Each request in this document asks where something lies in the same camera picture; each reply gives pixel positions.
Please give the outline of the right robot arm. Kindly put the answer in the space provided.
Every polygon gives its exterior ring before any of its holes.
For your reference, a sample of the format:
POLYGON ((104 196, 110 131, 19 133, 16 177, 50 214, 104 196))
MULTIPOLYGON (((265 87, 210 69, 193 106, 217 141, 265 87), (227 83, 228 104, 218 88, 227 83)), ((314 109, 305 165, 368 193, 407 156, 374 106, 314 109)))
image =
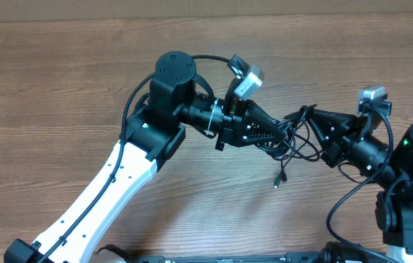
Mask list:
POLYGON ((322 110, 304 113, 329 167, 347 162, 365 177, 360 187, 370 183, 382 187, 375 217, 387 246, 387 253, 380 254, 331 230, 335 241, 327 243, 316 262, 413 262, 413 124, 398 144, 388 128, 384 144, 372 132, 380 123, 389 123, 389 113, 379 107, 365 107, 359 116, 322 110))

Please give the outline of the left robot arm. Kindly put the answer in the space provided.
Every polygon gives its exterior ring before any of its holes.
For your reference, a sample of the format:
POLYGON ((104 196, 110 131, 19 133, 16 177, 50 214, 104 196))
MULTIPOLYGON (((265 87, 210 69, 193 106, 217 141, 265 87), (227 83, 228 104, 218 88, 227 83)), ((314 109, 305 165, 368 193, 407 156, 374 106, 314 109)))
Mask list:
POLYGON ((119 140, 99 173, 32 243, 14 240, 4 261, 88 262, 129 200, 182 144, 186 126, 216 139, 218 150, 283 140, 277 121, 251 99, 263 84, 263 70, 239 56, 226 63, 233 79, 220 99, 197 72, 195 56, 163 54, 144 80, 149 91, 129 97, 119 140))

